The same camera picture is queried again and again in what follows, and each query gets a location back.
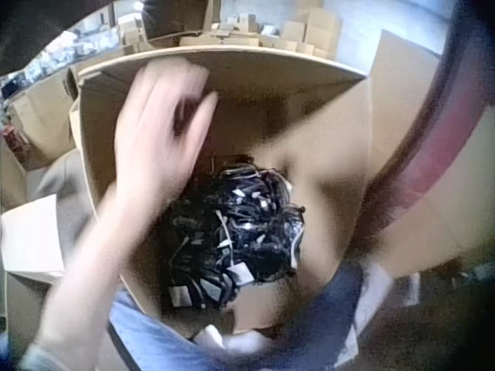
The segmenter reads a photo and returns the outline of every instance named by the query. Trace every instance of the sleeve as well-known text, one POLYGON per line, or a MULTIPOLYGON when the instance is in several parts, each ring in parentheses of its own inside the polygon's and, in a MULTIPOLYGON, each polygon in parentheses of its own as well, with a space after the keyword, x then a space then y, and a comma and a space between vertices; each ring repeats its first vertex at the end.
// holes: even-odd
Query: sleeve
POLYGON ((54 355, 32 344, 19 364, 20 371, 70 371, 54 355))

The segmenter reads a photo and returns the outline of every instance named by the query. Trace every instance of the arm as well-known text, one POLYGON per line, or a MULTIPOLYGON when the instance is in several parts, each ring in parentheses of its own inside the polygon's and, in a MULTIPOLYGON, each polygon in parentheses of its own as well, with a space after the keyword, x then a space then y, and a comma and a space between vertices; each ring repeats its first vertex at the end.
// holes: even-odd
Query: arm
POLYGON ((47 299, 35 343, 70 369, 96 366, 119 274, 193 170, 217 96, 200 104, 177 137, 173 117, 185 98, 200 99, 205 69, 182 60, 152 62, 136 75, 118 118, 117 182, 87 228, 63 279, 47 299))

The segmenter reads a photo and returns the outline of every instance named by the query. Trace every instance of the bundle of cables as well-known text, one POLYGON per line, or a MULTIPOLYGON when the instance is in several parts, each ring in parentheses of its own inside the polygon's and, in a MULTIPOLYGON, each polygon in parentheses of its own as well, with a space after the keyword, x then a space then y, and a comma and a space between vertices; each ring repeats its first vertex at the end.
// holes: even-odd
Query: bundle of cables
POLYGON ((235 163, 176 200, 164 219, 172 305, 221 308, 241 286, 293 274, 304 208, 289 192, 276 170, 235 163))

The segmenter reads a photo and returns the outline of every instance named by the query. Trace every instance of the open cardboard box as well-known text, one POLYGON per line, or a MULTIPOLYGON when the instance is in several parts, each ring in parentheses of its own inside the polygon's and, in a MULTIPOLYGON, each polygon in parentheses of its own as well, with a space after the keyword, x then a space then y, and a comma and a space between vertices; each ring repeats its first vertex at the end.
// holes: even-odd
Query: open cardboard box
MULTIPOLYGON (((174 57, 205 66, 207 90, 220 95, 200 163, 252 155, 261 167, 287 172, 292 201, 306 207, 296 277, 245 287, 231 306, 235 332, 283 322, 332 278, 351 238, 367 181, 369 80, 329 60, 250 46, 155 50, 81 71, 80 137, 95 212, 115 180, 115 124, 134 75, 149 60, 174 57)), ((122 275, 143 312, 186 337, 222 322, 226 315, 171 309, 164 249, 152 232, 122 275)))

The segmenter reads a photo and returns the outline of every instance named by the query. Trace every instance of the hand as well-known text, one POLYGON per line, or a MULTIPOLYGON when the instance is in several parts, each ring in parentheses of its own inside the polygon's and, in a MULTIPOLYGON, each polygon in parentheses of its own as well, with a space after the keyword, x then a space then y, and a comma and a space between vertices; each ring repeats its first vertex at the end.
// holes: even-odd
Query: hand
POLYGON ((217 94, 200 103, 178 136, 174 114, 185 99, 199 100, 208 71, 185 60, 150 62, 136 74, 115 133, 116 198, 156 216, 180 195, 217 106, 217 94))

